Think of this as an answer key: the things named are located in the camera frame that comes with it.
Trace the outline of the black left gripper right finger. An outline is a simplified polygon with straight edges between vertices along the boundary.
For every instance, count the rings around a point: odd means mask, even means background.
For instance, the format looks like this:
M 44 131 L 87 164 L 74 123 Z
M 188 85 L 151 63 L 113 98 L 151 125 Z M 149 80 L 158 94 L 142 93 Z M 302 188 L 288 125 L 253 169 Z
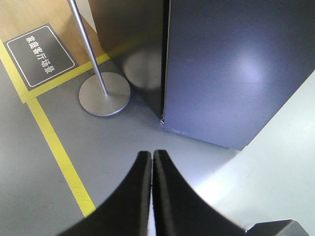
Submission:
M 195 193 L 165 150 L 154 152 L 152 194 L 158 236 L 245 235 Z

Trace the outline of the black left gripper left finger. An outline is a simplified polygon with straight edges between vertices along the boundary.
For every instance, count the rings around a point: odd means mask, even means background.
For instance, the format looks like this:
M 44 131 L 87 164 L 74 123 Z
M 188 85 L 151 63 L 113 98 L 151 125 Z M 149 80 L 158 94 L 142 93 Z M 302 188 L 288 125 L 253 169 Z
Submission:
M 146 236 L 151 198 L 152 158 L 140 151 L 126 177 L 88 217 L 61 236 Z

